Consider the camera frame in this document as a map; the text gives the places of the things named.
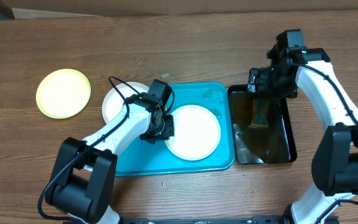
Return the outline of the yellow green sponge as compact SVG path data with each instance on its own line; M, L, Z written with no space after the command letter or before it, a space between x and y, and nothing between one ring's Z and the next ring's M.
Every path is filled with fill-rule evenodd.
M250 125L254 128L267 128L269 100L258 98L252 101L252 119Z

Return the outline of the yellow plate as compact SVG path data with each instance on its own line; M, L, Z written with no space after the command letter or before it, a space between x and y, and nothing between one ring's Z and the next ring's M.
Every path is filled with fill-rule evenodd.
M74 69L64 68L47 75L39 84L36 103L50 118L65 119L81 112L91 96L87 77Z

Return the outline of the white plate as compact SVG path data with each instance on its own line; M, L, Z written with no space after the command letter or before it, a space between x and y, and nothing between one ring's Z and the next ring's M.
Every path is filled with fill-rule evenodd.
M172 112L174 136L165 141L169 151L186 161L211 155L221 139L217 117L205 107L185 105Z

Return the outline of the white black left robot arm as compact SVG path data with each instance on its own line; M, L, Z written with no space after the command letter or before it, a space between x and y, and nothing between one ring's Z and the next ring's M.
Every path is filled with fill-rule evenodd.
M174 135L171 86L154 80L146 92L124 98L119 114L82 140L60 146L49 183L40 194L41 217L63 223L123 223L110 206L118 157L135 139L155 144Z

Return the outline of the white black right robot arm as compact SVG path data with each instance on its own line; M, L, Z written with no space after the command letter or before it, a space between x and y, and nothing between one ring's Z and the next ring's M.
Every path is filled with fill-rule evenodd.
M309 49L302 31L285 30L267 52L270 66L251 68L247 93L254 98L296 98L302 90L324 135L311 162L313 182L291 204L282 223L336 223L331 213L344 203L358 205L358 108L335 76L322 48Z

